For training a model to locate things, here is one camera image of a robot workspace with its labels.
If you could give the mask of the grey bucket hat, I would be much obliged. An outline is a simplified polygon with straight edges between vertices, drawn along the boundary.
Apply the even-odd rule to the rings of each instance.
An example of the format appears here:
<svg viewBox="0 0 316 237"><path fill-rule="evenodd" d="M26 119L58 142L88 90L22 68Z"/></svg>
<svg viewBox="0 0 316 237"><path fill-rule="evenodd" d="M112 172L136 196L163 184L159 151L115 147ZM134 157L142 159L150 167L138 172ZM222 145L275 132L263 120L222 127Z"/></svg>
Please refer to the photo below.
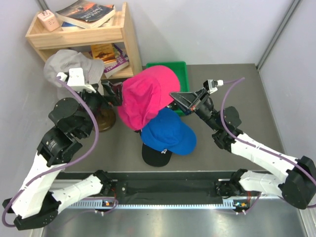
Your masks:
<svg viewBox="0 0 316 237"><path fill-rule="evenodd" d="M105 65L102 60L89 59L81 52L70 49L61 49L50 56L44 66L44 78L57 87L57 98L71 97L72 94L56 80L60 72L67 73L69 69L82 68L85 83L100 83Z"/></svg>

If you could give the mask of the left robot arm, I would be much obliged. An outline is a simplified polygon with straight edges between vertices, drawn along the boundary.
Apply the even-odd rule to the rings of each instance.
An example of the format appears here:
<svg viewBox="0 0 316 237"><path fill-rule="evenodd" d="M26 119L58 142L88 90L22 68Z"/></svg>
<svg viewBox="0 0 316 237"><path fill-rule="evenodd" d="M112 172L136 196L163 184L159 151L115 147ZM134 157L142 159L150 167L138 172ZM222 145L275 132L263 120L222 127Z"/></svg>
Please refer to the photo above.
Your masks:
<svg viewBox="0 0 316 237"><path fill-rule="evenodd" d="M115 207L115 185L107 172L97 170L85 179L59 190L51 190L59 173L73 165L81 139L99 134L96 116L103 109L122 104L122 83L102 81L98 85L72 89L72 97L60 99L49 113L54 126L40 141L32 167L16 196L3 201L4 213L15 214L12 227L23 231L49 225L64 209L94 195L105 197L106 207Z"/></svg>

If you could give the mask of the magenta cap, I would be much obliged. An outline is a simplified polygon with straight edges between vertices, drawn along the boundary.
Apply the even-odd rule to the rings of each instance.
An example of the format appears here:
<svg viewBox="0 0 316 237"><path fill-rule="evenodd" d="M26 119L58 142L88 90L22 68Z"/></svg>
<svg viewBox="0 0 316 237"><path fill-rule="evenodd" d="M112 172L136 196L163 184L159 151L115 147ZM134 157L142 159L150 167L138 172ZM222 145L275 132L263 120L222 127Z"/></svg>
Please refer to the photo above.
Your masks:
<svg viewBox="0 0 316 237"><path fill-rule="evenodd" d="M180 88L170 68L162 65L146 68L123 82L118 115L130 129L141 130L173 101L170 93L179 92Z"/></svg>

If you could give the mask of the black baseball cap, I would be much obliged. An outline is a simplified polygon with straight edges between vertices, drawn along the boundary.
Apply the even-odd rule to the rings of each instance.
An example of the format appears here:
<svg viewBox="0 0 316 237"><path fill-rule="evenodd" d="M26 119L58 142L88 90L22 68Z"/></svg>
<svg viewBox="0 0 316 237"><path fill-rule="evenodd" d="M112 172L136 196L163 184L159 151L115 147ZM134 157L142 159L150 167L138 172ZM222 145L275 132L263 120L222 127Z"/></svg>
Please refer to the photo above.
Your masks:
<svg viewBox="0 0 316 237"><path fill-rule="evenodd" d="M143 161L153 167L166 166L171 159L173 152L165 149L162 152L150 148L149 146L142 145L142 158Z"/></svg>

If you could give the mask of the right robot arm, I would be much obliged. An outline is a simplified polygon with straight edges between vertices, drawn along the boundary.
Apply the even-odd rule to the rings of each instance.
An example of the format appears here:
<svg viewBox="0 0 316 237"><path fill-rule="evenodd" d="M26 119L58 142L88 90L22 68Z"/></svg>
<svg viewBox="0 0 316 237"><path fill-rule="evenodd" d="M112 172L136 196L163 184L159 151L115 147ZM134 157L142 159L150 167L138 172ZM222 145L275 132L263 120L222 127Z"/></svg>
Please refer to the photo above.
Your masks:
<svg viewBox="0 0 316 237"><path fill-rule="evenodd" d="M316 194L313 160L307 156L287 156L252 139L238 128L241 120L235 107L214 109L209 97L213 92L216 89L203 88L196 92L172 92L170 96L184 114L195 113L214 131L212 138L220 149L268 171L263 174L239 169L228 182L232 193L238 196L246 191L272 194L298 209L312 208L311 201Z"/></svg>

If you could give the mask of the blue cap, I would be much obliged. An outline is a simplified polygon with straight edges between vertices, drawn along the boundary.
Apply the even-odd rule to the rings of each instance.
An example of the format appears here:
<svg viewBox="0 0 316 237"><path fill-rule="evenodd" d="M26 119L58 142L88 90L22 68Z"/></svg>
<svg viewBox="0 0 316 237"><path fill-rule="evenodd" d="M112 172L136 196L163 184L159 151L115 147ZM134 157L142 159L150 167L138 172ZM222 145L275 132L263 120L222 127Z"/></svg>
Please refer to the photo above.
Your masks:
<svg viewBox="0 0 316 237"><path fill-rule="evenodd" d="M193 130L169 108L160 110L150 120L141 130L141 139L145 145L156 151L168 150L182 156L192 153L197 145Z"/></svg>

